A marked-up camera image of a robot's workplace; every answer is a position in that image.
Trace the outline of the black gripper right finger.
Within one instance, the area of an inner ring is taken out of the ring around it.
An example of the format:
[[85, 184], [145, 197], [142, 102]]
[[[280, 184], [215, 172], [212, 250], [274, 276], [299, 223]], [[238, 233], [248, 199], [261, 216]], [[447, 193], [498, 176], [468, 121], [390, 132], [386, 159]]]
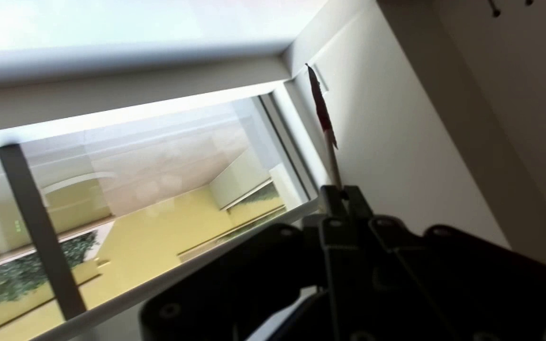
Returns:
[[377, 341], [458, 341], [460, 328], [447, 305], [441, 267], [422, 237], [394, 216], [375, 216], [356, 186], [341, 189], [348, 237], [356, 240], [356, 275], [363, 294], [350, 290], [350, 322]]

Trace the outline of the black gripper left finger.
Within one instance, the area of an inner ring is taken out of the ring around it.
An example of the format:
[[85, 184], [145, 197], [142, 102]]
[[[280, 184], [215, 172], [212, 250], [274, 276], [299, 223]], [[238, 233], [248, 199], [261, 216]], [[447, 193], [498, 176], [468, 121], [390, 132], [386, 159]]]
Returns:
[[333, 341], [375, 341], [367, 318], [369, 269], [360, 240], [360, 227], [369, 218], [371, 210], [356, 186], [324, 186], [318, 212], [303, 220], [327, 294]]

